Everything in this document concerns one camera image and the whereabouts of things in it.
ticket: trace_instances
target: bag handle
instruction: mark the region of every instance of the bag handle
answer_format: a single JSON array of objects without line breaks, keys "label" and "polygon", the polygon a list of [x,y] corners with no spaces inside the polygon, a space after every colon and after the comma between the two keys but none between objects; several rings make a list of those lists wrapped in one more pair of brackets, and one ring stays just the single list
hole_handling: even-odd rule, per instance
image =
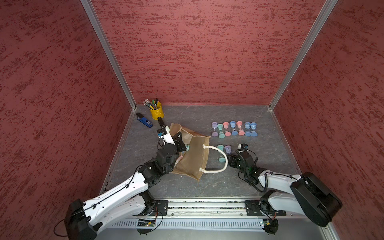
[{"label": "bag handle", "polygon": [[223,151],[221,151],[217,147],[210,146],[210,145],[204,145],[204,144],[203,144],[203,148],[212,148],[214,150],[219,151],[219,153],[223,154],[224,158],[225,158],[225,166],[222,169],[220,169],[220,170],[204,170],[204,169],[200,168],[199,171],[204,172],[204,173],[218,173],[218,172],[224,171],[227,168],[227,166],[228,166],[228,158],[227,158],[227,155]]}]

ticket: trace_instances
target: black mounting plate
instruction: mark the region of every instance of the black mounting plate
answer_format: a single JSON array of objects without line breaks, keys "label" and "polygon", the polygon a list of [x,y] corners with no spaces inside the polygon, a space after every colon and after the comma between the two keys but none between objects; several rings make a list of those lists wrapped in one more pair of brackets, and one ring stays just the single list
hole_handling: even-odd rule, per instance
[{"label": "black mounting plate", "polygon": [[[252,217],[265,217],[265,215],[261,212],[259,207],[259,200],[247,200],[245,201],[245,208],[247,210],[247,216]],[[275,215],[275,212],[265,211],[268,215]],[[287,213],[283,210],[276,211],[276,216],[287,216]]]},{"label": "black mounting plate", "polygon": [[166,216],[168,211],[168,200],[155,200],[155,201],[156,203],[153,208],[153,212],[151,212],[150,214],[138,214],[137,216],[154,216],[156,215],[156,207],[158,212],[161,212],[163,216]]}]

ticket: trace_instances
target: black cable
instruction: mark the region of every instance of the black cable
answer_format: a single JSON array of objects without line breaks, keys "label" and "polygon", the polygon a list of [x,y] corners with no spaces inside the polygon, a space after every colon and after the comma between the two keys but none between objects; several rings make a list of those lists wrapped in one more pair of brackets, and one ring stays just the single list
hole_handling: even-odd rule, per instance
[{"label": "black cable", "polygon": [[[237,153],[237,157],[238,158],[241,158],[242,161],[244,161],[244,164],[246,163],[245,162],[245,159],[243,158],[243,156],[241,156],[241,154],[239,153],[239,150],[244,150],[244,151],[250,151],[252,152],[251,150],[248,150],[248,149],[237,149],[236,150],[236,153]],[[252,182],[250,181],[247,181],[247,177],[245,175],[245,172],[246,172],[246,169],[244,169],[244,181],[246,183],[248,183],[249,185],[251,185],[252,187],[254,187],[258,192],[261,192],[261,193],[265,193],[268,189],[268,178],[266,177],[266,174],[267,173],[264,173],[264,179],[265,179],[265,185],[264,185],[264,189],[263,190],[260,190],[255,184],[253,184]]]},{"label": "black cable", "polygon": [[150,216],[152,216],[152,215],[148,215],[148,214],[151,214],[151,213],[153,213],[153,212],[156,212],[156,211],[154,211],[153,209],[151,209],[150,212],[142,212],[142,213],[140,213],[140,214],[143,214],[143,216],[146,216],[146,217],[150,217]]},{"label": "black cable", "polygon": [[284,174],[274,173],[274,172],[268,172],[268,173],[271,174],[271,175],[281,175],[281,176],[284,176],[284,177],[289,177],[290,179],[294,179],[294,180],[298,181],[298,179],[294,178],[292,175],[287,176],[287,175],[284,175]]},{"label": "black cable", "polygon": [[237,176],[241,179],[241,180],[243,180],[244,182],[246,182],[247,183],[247,181],[246,180],[244,180],[244,179],[242,179],[241,177],[240,177],[240,171],[237,173]]},{"label": "black cable", "polygon": [[159,141],[157,142],[157,149],[158,149],[158,150],[160,149],[159,146],[160,146],[160,147],[163,147],[163,146],[164,146],[164,144],[163,144],[163,145],[160,144],[160,139],[161,139],[161,138],[159,138]]},{"label": "black cable", "polygon": [[[131,184],[132,180],[133,180],[133,177],[135,176],[135,173],[136,173],[137,169],[138,169],[139,167],[141,167],[141,166],[143,166],[143,165],[138,165],[138,166],[136,167],[135,172],[133,173],[131,180],[129,181],[128,184],[124,185],[124,187],[122,187],[121,189],[117,190],[116,192],[114,192],[113,194],[109,195],[108,197],[106,197],[106,198],[100,200],[98,203],[92,204],[92,206],[90,206],[90,207],[88,207],[88,208],[86,208],[86,209],[84,209],[84,210],[81,210],[80,212],[76,212],[76,213],[72,214],[72,215],[70,216],[70,218],[73,217],[73,216],[75,216],[75,215],[77,215],[77,214],[80,214],[80,213],[82,213],[82,212],[85,212],[85,211],[87,211],[88,209],[93,208],[94,206],[100,204],[102,201],[104,201],[104,200],[106,200],[106,199],[112,197],[112,196],[115,195],[116,193],[120,192],[120,191],[123,190],[124,188],[128,188],[129,185]],[[68,235],[65,235],[65,236],[64,236],[64,235],[59,235],[59,234],[57,234],[56,231],[55,231],[57,225],[59,225],[59,223],[61,223],[61,222],[64,221],[64,220],[65,220],[65,219],[63,219],[63,220],[61,220],[60,222],[58,222],[58,223],[55,225],[55,227],[53,228],[53,233],[54,233],[56,236],[58,236],[58,237],[68,237]]]},{"label": "black cable", "polygon": [[162,212],[159,212],[159,211],[157,211],[157,213],[161,214],[161,221],[160,221],[160,223],[159,223],[154,229],[152,229],[152,230],[149,231],[148,233],[153,232],[154,230],[156,230],[156,228],[158,228],[158,227],[161,225],[161,223],[163,222],[163,218],[164,218],[163,213],[162,213]]},{"label": "black cable", "polygon": [[56,233],[56,227],[57,227],[57,225],[59,225],[59,223],[61,223],[62,221],[64,221],[65,219],[63,219],[63,220],[61,220],[60,222],[58,222],[56,225],[55,225],[55,227],[53,228],[53,233],[56,235],[56,236],[58,236],[58,237],[68,237],[68,235],[60,235],[60,234],[57,234]]},{"label": "black cable", "polygon": [[264,213],[264,215],[266,215],[267,217],[269,217],[269,219],[272,221],[271,217],[270,217],[268,214],[266,214],[261,208],[260,208],[260,211],[261,211],[262,213]]}]

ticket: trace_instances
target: red textured wall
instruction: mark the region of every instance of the red textured wall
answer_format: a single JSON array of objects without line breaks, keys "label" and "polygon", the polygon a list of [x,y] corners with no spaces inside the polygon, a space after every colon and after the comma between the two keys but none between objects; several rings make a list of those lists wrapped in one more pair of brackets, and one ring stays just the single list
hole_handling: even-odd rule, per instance
[{"label": "red textured wall", "polygon": [[343,240],[384,239],[383,13],[339,0],[275,108],[301,170],[341,198]]},{"label": "red textured wall", "polygon": [[130,107],[80,1],[2,1],[0,35],[0,239],[55,239],[99,194]]},{"label": "red textured wall", "polygon": [[269,104],[324,0],[93,0],[135,100]]}]

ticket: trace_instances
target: marble-patterned surface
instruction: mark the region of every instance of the marble-patterned surface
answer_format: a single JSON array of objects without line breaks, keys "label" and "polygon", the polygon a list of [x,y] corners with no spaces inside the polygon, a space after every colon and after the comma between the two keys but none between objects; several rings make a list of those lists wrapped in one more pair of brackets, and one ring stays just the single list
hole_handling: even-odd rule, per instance
[{"label": "marble-patterned surface", "polygon": [[[247,143],[259,157],[260,167],[275,172],[296,174],[294,165],[288,157],[278,134],[276,126],[266,106],[175,106],[165,105],[164,122],[169,125],[179,123],[182,126],[210,135],[211,122],[230,120],[254,121],[257,125],[257,137],[229,136],[223,139],[211,137],[210,145],[231,145],[236,149],[239,143]],[[130,177],[136,166],[145,163],[156,155],[157,121],[152,120],[149,109],[139,106],[136,112],[150,119],[154,126],[147,128],[141,122],[134,120],[124,145],[124,150],[118,160],[111,186],[114,187]],[[219,153],[210,150],[207,169],[222,168],[224,163],[218,161]],[[161,197],[218,197],[218,196],[257,196],[258,192],[240,180],[238,170],[227,167],[221,173],[203,174],[200,181],[185,175],[169,174],[152,188],[150,192],[156,198]]]}]

